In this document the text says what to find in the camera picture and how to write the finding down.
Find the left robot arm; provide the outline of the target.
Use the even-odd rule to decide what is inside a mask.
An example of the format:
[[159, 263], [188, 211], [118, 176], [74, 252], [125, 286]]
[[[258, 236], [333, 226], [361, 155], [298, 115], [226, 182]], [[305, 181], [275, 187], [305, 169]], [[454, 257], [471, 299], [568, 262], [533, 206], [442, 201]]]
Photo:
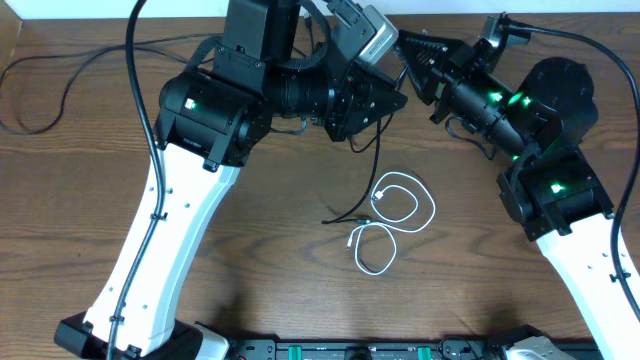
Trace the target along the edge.
[[162, 88], [146, 122], [151, 165], [115, 267], [86, 311], [62, 320], [55, 343], [82, 359], [222, 359], [228, 340], [176, 318], [204, 232], [272, 121], [308, 118], [341, 142], [406, 104], [375, 68], [397, 41], [372, 6], [232, 0]]

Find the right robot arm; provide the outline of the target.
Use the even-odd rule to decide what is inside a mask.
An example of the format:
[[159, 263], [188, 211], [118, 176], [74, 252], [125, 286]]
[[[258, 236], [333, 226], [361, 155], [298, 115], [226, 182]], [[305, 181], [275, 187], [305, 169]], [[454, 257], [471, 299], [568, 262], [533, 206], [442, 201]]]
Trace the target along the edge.
[[499, 174], [510, 218], [538, 245], [569, 289], [606, 359], [639, 355], [639, 274], [613, 203], [580, 149], [596, 124], [587, 68], [565, 57], [539, 61], [517, 89], [493, 74], [505, 48], [535, 28], [505, 25], [475, 44], [404, 31], [397, 52], [432, 121], [458, 121], [468, 140], [512, 158]]

